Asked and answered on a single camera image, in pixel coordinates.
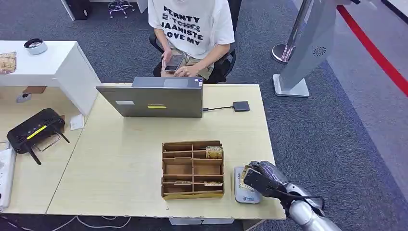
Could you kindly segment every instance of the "black cable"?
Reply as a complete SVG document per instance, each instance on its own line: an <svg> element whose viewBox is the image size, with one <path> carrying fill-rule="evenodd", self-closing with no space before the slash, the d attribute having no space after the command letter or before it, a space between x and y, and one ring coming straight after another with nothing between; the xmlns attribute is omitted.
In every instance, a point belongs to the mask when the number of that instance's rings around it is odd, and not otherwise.
<svg viewBox="0 0 408 231"><path fill-rule="evenodd" d="M293 199L311 199L311 198L319 198L321 200L321 210L324 210L324 206L325 206L325 202L324 202L324 198L322 196L298 196L298 195L293 195L293 194L289 194L287 192L283 192L279 189L274 189L276 191L278 191L279 193L282 193L286 196L289 196Z"/></svg>
<svg viewBox="0 0 408 231"><path fill-rule="evenodd" d="M229 107L216 107L216 108L203 107L203 112L212 111L212 110L217 110L217 109L225 109L225 108L234 108L234 106L229 106Z"/></svg>
<svg viewBox="0 0 408 231"><path fill-rule="evenodd" d="M14 225L15 227L17 227L21 231L27 231L27 230L23 229L23 227L21 227L17 223L15 223L15 222L11 221L10 219L8 219L7 217L0 216L0 219L6 221L7 223L10 223L10 224Z"/></svg>

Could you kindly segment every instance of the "yellow sticker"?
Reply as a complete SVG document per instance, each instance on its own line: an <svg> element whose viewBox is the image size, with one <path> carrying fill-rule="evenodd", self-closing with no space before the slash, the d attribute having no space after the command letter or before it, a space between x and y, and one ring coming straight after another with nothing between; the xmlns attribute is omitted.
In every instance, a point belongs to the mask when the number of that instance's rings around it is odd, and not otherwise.
<svg viewBox="0 0 408 231"><path fill-rule="evenodd" d="M147 106L147 108L166 109L166 106Z"/></svg>
<svg viewBox="0 0 408 231"><path fill-rule="evenodd" d="M37 135L40 131L44 130L47 126L44 125L42 128L38 129L37 131L35 131L33 134L31 134L30 136L27 137L27 140L33 138L33 136Z"/></svg>

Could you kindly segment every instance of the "white t-shirt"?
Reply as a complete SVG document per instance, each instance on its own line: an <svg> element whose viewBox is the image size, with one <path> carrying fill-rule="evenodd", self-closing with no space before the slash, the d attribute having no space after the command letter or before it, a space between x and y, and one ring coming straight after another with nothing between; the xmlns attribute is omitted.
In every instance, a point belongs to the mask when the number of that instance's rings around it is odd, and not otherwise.
<svg viewBox="0 0 408 231"><path fill-rule="evenodd" d="M149 0L149 24L162 29L170 45L196 59L216 44L235 41L227 0Z"/></svg>

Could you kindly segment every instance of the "khaki shorts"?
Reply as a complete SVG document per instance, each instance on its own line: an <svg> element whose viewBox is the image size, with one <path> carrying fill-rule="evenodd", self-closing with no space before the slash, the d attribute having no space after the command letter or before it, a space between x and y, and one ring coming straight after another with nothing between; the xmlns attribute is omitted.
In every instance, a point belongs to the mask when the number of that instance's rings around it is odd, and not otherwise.
<svg viewBox="0 0 408 231"><path fill-rule="evenodd" d="M189 55L187 55L186 53L178 50L178 49L172 49L173 54L181 54L184 56L183 61L181 61L180 67L182 66L193 66L194 64L198 63L199 61L201 61L201 59L195 59ZM211 73L213 72L214 66L208 66L206 68L204 68L203 70L198 72L198 75L200 77L205 78L206 80L208 80L210 78Z"/></svg>

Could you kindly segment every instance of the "smartphone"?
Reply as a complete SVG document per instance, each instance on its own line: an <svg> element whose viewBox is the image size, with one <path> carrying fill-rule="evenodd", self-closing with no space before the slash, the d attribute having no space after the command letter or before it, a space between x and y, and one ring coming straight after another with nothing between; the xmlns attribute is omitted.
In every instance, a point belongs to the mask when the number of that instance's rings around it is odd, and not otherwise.
<svg viewBox="0 0 408 231"><path fill-rule="evenodd" d="M183 55L181 54L173 54L171 56L170 61L167 62L167 66L165 71L168 72L175 72L180 67L181 61L183 61Z"/></svg>

